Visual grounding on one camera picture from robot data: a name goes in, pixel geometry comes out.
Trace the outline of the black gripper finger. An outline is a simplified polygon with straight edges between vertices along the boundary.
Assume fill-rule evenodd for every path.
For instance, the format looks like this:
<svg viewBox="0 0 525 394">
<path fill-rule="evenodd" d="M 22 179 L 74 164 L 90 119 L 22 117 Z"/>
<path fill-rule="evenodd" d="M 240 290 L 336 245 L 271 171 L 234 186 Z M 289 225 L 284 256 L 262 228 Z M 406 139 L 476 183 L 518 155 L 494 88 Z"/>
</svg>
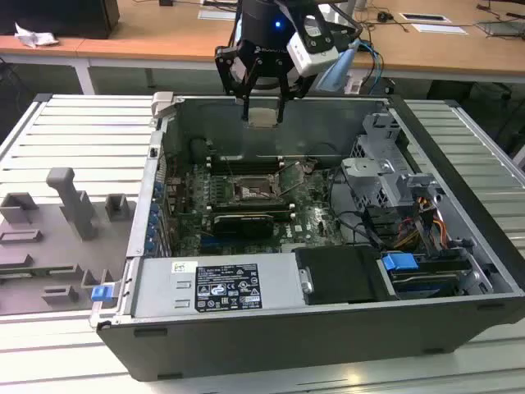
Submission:
<svg viewBox="0 0 525 394">
<path fill-rule="evenodd" d="M 283 61 L 276 63 L 276 74 L 280 87 L 280 94 L 278 97 L 277 105 L 277 118 L 278 123 L 282 123 L 284 119 L 285 105 L 288 101 L 294 99 L 302 99 L 309 92 L 314 82 L 314 76 L 302 77 L 300 76 L 295 83 L 290 86 L 288 82 L 287 73 L 290 69 L 285 65 Z"/>
<path fill-rule="evenodd" d="M 241 81 L 237 81 L 231 71 L 235 59 L 240 60 L 245 67 Z M 239 43 L 235 47 L 218 46 L 215 52 L 215 64 L 225 93 L 243 101 L 241 119 L 247 121 L 249 119 L 249 97 L 261 76 L 261 58 L 255 53 L 255 45 Z"/>
</svg>

